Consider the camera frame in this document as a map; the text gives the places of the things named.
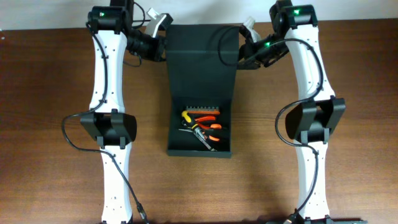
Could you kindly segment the black box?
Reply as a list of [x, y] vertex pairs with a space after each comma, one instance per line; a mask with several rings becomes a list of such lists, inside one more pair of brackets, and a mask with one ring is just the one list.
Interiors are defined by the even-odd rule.
[[[172, 25], [166, 31], [166, 62], [171, 93], [167, 154], [230, 158], [231, 105], [239, 54], [239, 28], [220, 24]], [[218, 142], [206, 146], [184, 131], [182, 112], [218, 109], [223, 128]]]

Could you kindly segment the orange socket bit rail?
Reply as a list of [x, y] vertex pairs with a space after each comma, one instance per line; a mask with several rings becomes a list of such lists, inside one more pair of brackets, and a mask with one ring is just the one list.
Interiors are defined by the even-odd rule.
[[185, 110], [192, 114], [210, 114], [210, 115], [221, 114], [218, 107], [187, 106]]

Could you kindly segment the yellow black stubby screwdriver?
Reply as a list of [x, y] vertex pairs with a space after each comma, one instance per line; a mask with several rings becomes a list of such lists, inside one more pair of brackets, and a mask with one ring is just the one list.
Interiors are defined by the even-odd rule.
[[183, 111], [181, 114], [182, 123], [192, 131], [202, 131], [201, 127], [197, 124], [195, 119], [189, 114], [188, 111]]

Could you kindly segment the orange black long-nose pliers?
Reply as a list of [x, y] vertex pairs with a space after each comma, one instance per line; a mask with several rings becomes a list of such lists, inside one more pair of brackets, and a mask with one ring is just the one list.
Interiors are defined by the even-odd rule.
[[192, 133], [194, 129], [200, 130], [202, 135], [206, 140], [213, 142], [220, 142], [225, 138], [225, 129], [220, 124], [211, 124], [210, 126], [205, 126], [203, 124], [194, 124], [192, 127], [179, 128], [179, 131], [186, 131]]

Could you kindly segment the silver ring wrench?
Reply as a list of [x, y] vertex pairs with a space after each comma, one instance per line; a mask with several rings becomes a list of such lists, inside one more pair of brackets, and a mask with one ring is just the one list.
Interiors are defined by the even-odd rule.
[[206, 139], [205, 139], [205, 136], [204, 136], [203, 134], [199, 134], [199, 137], [200, 137], [200, 141], [205, 145], [205, 147], [206, 147], [209, 151], [216, 152], [216, 149], [213, 148], [212, 146], [210, 146], [210, 145], [207, 143], [207, 141], [206, 141]]

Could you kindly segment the red handled cutting pliers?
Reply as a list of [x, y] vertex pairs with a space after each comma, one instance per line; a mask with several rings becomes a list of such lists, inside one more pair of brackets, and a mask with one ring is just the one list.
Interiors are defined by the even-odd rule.
[[204, 125], [203, 123], [205, 122], [210, 122], [210, 121], [216, 121], [216, 117], [212, 115], [206, 115], [206, 116], [201, 116], [195, 118], [195, 122], [199, 125], [199, 127], [203, 129], [210, 129], [210, 128], [216, 128], [217, 124], [216, 123], [211, 123], [209, 125]]

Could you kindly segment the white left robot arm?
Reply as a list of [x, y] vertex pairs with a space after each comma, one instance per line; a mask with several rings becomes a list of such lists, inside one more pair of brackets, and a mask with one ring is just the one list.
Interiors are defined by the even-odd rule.
[[99, 145], [104, 174], [102, 223], [131, 223], [130, 199], [134, 196], [128, 182], [129, 156], [137, 133], [133, 115], [125, 112], [123, 100], [124, 54], [139, 60], [163, 61], [166, 40], [157, 33], [166, 30], [173, 19], [153, 8], [144, 32], [133, 26], [134, 1], [111, 1], [95, 6], [86, 23], [95, 46], [95, 82], [89, 111], [80, 123]]

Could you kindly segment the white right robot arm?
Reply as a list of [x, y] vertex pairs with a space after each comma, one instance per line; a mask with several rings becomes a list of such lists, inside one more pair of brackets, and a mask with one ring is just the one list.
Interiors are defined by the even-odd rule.
[[326, 200], [325, 157], [330, 136], [345, 112], [345, 100], [336, 97], [327, 78], [314, 7], [276, 1], [269, 15], [274, 32], [265, 39], [253, 29], [252, 19], [241, 25], [246, 42], [239, 50], [237, 68], [255, 70], [287, 54], [292, 57], [298, 100], [284, 106], [275, 118], [278, 138], [295, 148], [298, 162], [298, 204], [285, 222], [333, 223]]

